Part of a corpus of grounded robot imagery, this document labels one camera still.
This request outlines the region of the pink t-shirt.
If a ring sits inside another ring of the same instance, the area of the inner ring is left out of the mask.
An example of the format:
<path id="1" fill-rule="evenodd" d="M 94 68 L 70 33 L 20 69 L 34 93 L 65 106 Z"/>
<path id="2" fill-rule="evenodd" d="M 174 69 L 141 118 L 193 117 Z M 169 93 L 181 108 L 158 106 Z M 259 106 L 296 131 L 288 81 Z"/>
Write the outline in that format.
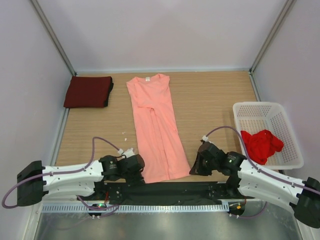
<path id="1" fill-rule="evenodd" d="M 191 170 L 172 103 L 170 77 L 134 77 L 126 83 L 131 98 L 137 148 L 147 184 L 187 177 Z"/>

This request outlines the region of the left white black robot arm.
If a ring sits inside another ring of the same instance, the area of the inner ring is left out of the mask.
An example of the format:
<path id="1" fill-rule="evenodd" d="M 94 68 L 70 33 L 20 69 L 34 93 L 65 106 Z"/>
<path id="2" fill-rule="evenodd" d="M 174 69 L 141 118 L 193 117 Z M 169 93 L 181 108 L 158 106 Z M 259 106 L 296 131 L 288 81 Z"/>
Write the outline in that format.
<path id="1" fill-rule="evenodd" d="M 106 155 L 89 165 L 43 166 L 30 163 L 17 175 L 17 205 L 32 206 L 43 199 L 89 197 L 101 200 L 106 194 L 105 181 L 124 179 L 130 186 L 145 184 L 145 162 L 139 154 Z"/>

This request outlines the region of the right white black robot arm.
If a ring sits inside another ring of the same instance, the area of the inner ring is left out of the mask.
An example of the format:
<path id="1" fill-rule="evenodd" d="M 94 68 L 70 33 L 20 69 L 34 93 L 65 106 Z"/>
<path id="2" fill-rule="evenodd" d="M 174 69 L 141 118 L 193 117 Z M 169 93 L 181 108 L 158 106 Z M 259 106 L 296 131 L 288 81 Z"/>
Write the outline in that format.
<path id="1" fill-rule="evenodd" d="M 227 176 L 225 192 L 263 200 L 292 213 L 301 223 L 320 227 L 320 183 L 308 177 L 289 177 L 249 161 L 244 155 L 223 152 L 209 141 L 200 145 L 191 175 L 209 176 L 218 171 Z"/>

